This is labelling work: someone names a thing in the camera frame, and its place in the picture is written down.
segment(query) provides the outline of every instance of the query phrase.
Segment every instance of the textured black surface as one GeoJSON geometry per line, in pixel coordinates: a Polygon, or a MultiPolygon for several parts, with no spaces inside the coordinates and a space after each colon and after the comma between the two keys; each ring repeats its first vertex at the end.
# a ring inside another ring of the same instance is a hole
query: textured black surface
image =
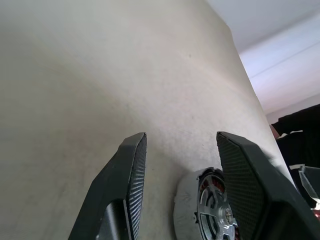
{"type": "Polygon", "coordinates": [[[320,240],[320,223],[258,145],[218,132],[229,204],[243,240],[320,240]]]}
{"type": "Polygon", "coordinates": [[[241,149],[218,135],[228,199],[244,240],[252,239],[261,220],[265,193],[241,149]]]}
{"type": "Polygon", "coordinates": [[[146,147],[143,132],[122,142],[92,181],[69,240],[136,240],[143,190],[138,179],[144,174],[146,147]]]}
{"type": "Polygon", "coordinates": [[[142,200],[144,194],[147,138],[144,136],[136,148],[127,193],[128,217],[133,239],[138,238],[142,200]]]}

